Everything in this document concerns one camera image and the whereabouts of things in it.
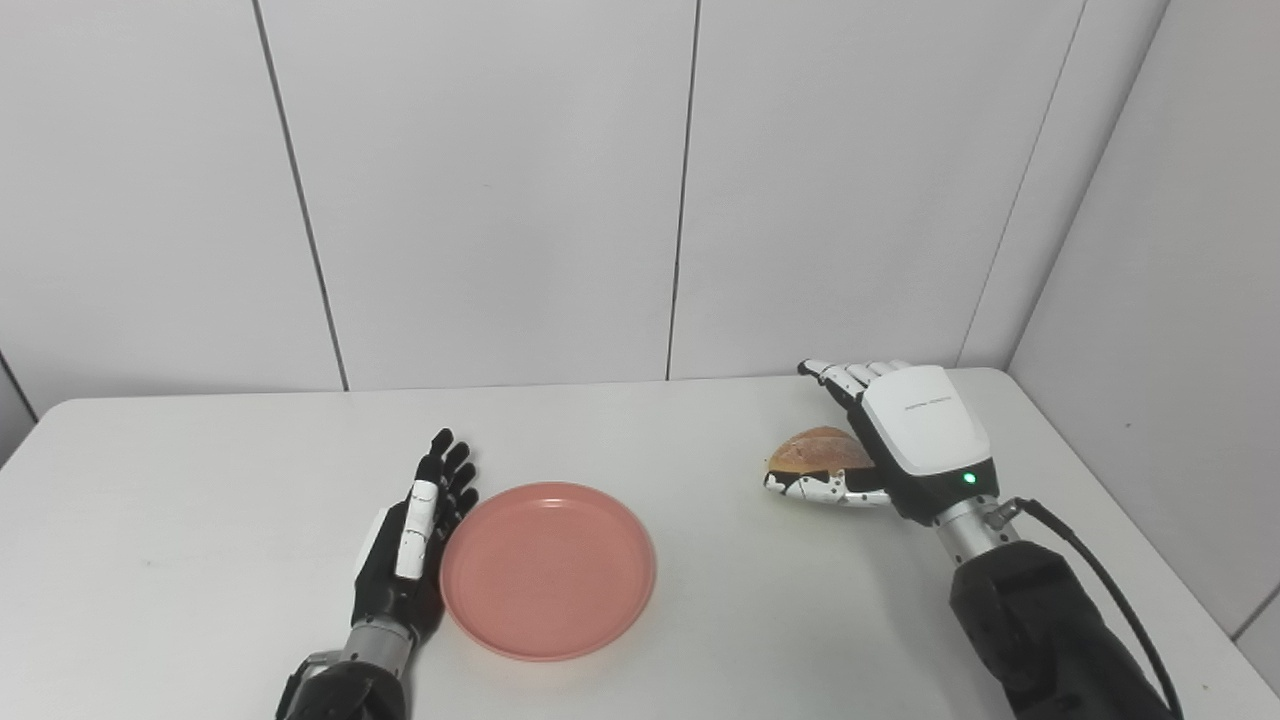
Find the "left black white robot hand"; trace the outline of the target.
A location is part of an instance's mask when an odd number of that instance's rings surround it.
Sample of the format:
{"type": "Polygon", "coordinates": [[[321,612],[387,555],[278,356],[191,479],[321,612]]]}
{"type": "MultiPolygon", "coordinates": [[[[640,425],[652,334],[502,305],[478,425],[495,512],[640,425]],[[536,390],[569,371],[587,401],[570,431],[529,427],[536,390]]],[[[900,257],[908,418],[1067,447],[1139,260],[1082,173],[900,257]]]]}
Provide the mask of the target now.
{"type": "Polygon", "coordinates": [[[410,492],[374,523],[355,579],[351,623],[387,620],[404,626],[416,646],[439,628],[444,601],[442,559],[466,515],[477,505],[471,448],[440,429],[421,457],[410,492]]]}

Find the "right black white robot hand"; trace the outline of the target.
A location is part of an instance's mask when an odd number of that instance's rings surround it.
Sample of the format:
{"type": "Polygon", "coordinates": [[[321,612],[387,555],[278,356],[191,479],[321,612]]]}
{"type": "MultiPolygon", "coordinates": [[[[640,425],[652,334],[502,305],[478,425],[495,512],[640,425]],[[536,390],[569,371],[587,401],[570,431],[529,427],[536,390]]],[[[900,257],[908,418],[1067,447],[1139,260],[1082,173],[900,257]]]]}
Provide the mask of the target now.
{"type": "Polygon", "coordinates": [[[891,506],[922,525],[961,503],[998,497],[989,437],[942,366],[806,359],[797,373],[818,382],[850,428],[817,427],[785,441],[765,466],[769,492],[832,506],[891,506]]]}

